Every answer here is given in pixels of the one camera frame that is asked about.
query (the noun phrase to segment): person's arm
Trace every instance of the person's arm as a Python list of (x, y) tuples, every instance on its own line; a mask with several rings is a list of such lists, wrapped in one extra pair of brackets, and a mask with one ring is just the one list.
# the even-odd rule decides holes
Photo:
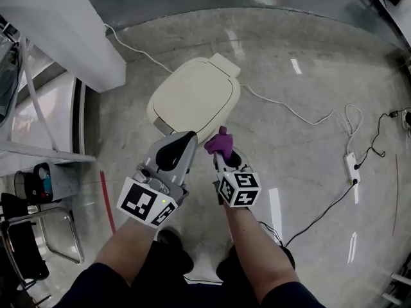
[(130, 285), (143, 267), (154, 235), (154, 228), (129, 218), (103, 246), (94, 262), (110, 267)]
[(241, 267), (261, 303), (275, 287), (299, 282), (286, 254), (246, 208), (224, 204)]

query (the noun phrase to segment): black cable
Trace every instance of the black cable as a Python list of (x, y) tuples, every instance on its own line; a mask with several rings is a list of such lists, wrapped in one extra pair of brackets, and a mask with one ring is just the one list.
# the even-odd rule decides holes
[(348, 192), (351, 190), (351, 188), (353, 188), (357, 183), (358, 183), (357, 179), (354, 179), (353, 184), (351, 185), (351, 187), (348, 188), (348, 190), (345, 192), (345, 194), (340, 199), (338, 199), (336, 202), (331, 204), (321, 215), (319, 215), (312, 223), (310, 223), (310, 225), (307, 228), (305, 228), (304, 230), (301, 230), (300, 232), (296, 233), (293, 237), (291, 237), (291, 239), (287, 242), (287, 244), (285, 244), (284, 247), (286, 248), (291, 243), (291, 241), (293, 239), (295, 239), (297, 236), (301, 235), (302, 233), (305, 233), (307, 230), (310, 229), (310, 227), (312, 225), (314, 225), (318, 220), (320, 220), (322, 217), (324, 217), (324, 215), (328, 212), (328, 210), (331, 209), (334, 205), (336, 205), (343, 198), (345, 198), (345, 196), (348, 194)]
[(387, 3), (385, 2), (385, 0), (383, 0), (383, 1), (384, 1), (384, 5), (385, 5), (385, 7), (386, 7), (386, 8), (388, 8), (388, 7), (387, 7)]
[(192, 280), (188, 277), (183, 276), (186, 280), (190, 280), (192, 282), (209, 282), (209, 283), (215, 283), (215, 284), (223, 284), (223, 282), (215, 282), (214, 280)]
[(265, 222), (263, 221), (258, 221), (259, 224), (264, 225), (265, 228), (267, 228), (267, 230), (274, 235), (274, 237), (279, 241), (279, 243), (281, 244), (281, 246), (284, 246), (282, 240), (280, 239), (280, 236), (277, 232), (277, 230), (275, 230), (274, 228), (268, 226)]
[(367, 159), (367, 157), (368, 157), (368, 152), (369, 152), (370, 150), (372, 150), (375, 154), (377, 154), (377, 155), (378, 155), (379, 157), (381, 157), (381, 158), (385, 157), (385, 151), (382, 151), (382, 152), (380, 153), (380, 152), (377, 152), (377, 151), (375, 150), (375, 148), (374, 148), (375, 140), (376, 140), (377, 137), (380, 135), (380, 123), (381, 123), (381, 119), (383, 118), (383, 116), (389, 116), (389, 115), (388, 115), (387, 113), (383, 113), (383, 114), (380, 116), (380, 118), (378, 119), (378, 130), (377, 130), (377, 134), (375, 135), (374, 139), (372, 140), (371, 146), (368, 147), (367, 151), (365, 152), (365, 156), (364, 156), (362, 162), (359, 163), (359, 164), (356, 164), (356, 165), (354, 166), (354, 169), (355, 169), (355, 170), (358, 170), (358, 169), (361, 168), (362, 164), (363, 164), (363, 163), (365, 162), (365, 160)]
[(411, 107), (406, 107), (403, 110), (395, 110), (394, 112), (400, 113), (400, 112), (404, 112), (405, 110), (409, 110)]

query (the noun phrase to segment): black shoe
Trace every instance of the black shoe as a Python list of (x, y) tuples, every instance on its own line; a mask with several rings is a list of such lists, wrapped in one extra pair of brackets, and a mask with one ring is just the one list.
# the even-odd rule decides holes
[(175, 232), (169, 229), (160, 230), (157, 235), (157, 242), (170, 245), (177, 252), (180, 262), (179, 269), (182, 275), (188, 274), (194, 269), (193, 259), (183, 250), (181, 240)]
[(242, 270), (234, 245), (229, 250), (227, 258), (218, 264), (216, 274), (220, 280), (224, 281), (228, 274), (232, 274), (233, 270)]
[(168, 244), (175, 249), (182, 250), (181, 240), (172, 230), (160, 230), (157, 235), (157, 242)]

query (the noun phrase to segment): power strip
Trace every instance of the power strip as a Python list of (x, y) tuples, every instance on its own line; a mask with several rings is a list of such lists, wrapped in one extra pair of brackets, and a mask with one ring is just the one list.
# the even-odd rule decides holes
[(357, 164), (354, 153), (347, 154), (344, 157), (344, 162), (345, 167), (347, 168), (349, 184), (352, 185), (354, 179), (357, 179), (357, 183), (360, 182), (360, 172), (354, 168)]

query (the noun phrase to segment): toilet seat lid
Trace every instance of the toilet seat lid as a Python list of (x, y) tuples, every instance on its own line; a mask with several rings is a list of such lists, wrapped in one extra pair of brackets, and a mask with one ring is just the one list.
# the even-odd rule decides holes
[(200, 132), (231, 105), (238, 82), (205, 58), (182, 66), (156, 90), (153, 109), (176, 132)]

